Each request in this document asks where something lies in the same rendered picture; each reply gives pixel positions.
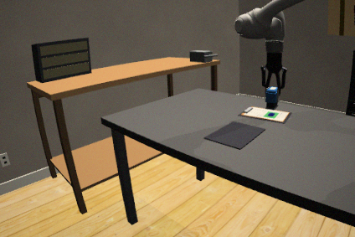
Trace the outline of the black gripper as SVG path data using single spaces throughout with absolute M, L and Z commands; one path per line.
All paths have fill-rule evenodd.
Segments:
M 285 81 L 286 81 L 286 71 L 287 69 L 285 69 L 284 67 L 282 67 L 281 64 L 282 61 L 282 53 L 270 53 L 267 52 L 267 63 L 265 66 L 261 67 L 261 71 L 262 71 L 262 86 L 265 87 L 265 92 L 269 89 L 269 84 L 270 84 L 270 78 L 271 75 L 274 73 L 276 76 L 276 81 L 277 81 L 277 98 L 276 98 L 276 102 L 278 103 L 280 100 L 280 89 L 283 89 L 285 87 Z M 268 70 L 268 77 L 267 77 L 267 81 L 265 84 L 265 70 Z M 282 82 L 281 82 L 281 86 L 280 86 L 280 70 L 282 70 L 283 74 L 282 74 Z

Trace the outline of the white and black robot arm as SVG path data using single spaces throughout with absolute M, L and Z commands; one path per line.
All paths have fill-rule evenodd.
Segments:
M 255 8 L 237 17 L 234 28 L 241 37 L 265 39 L 267 52 L 283 52 L 286 23 L 282 11 L 302 1 L 304 0 L 273 0 L 263 8 Z

